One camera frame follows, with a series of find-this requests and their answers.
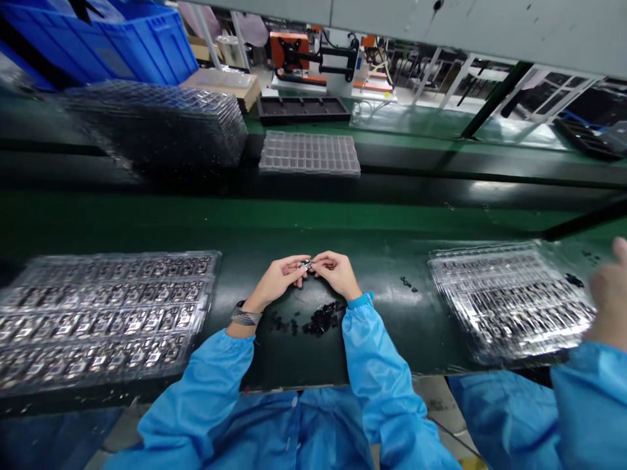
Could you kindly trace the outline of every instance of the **watch strap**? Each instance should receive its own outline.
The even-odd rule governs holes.
[[[246,326],[255,326],[261,320],[261,313],[245,312],[240,306],[236,306],[231,313],[231,320]]]

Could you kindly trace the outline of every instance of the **blue plastic crate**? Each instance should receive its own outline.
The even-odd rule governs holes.
[[[46,59],[83,84],[122,78],[178,85],[198,70],[177,11],[114,5],[126,22],[88,25],[45,0],[2,2],[0,10]]]

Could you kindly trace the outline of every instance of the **blue work coat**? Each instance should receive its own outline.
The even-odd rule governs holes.
[[[224,330],[140,421],[143,442],[109,469],[460,469],[411,386],[369,296],[342,321],[350,387],[239,394],[254,337]],[[495,469],[614,469],[627,460],[627,354],[584,344],[552,390],[510,372],[451,378],[479,451]]]

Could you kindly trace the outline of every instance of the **monitor mount arm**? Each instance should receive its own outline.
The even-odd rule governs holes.
[[[286,42],[282,38],[279,38],[279,44],[283,48],[283,54],[285,59],[283,60],[283,70],[295,70],[302,69],[301,60],[308,60],[310,62],[316,62],[320,64],[318,70],[320,73],[336,73],[344,75],[344,78],[347,82],[353,81],[353,75],[355,74],[355,65],[357,64],[357,56],[359,54],[359,41],[353,34],[353,39],[351,40],[351,45],[347,48],[342,47],[333,47],[333,46],[323,46],[320,44],[318,52],[314,54],[305,54],[298,50],[300,46],[300,39],[297,39],[294,42]],[[348,62],[346,67],[328,67],[322,64],[323,55],[338,55],[340,57],[346,57]],[[288,82],[294,81],[299,82],[297,78],[293,80],[284,76],[281,80],[285,80]]]

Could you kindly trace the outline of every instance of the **black tray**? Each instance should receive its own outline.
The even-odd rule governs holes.
[[[339,98],[258,97],[263,125],[350,121],[351,113]]]
[[[615,162],[623,159],[623,155],[614,152],[603,140],[599,139],[590,129],[572,119],[556,119],[555,129],[587,157]]]

